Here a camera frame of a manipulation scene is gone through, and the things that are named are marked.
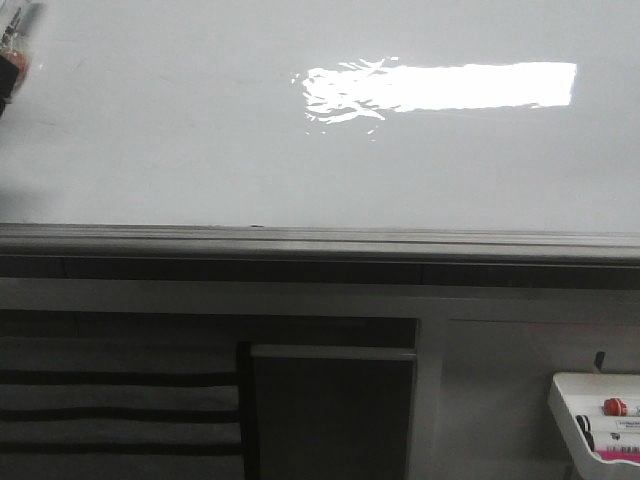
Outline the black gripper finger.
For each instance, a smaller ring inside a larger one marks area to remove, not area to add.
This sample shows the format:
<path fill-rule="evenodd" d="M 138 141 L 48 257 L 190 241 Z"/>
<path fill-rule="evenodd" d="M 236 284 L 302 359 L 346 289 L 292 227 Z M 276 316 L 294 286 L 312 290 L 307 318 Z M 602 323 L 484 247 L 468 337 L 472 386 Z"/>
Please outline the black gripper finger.
<path fill-rule="evenodd" d="M 12 98 L 19 73 L 18 66 L 7 58 L 0 57 L 0 116 L 3 115 L 6 105 Z"/>

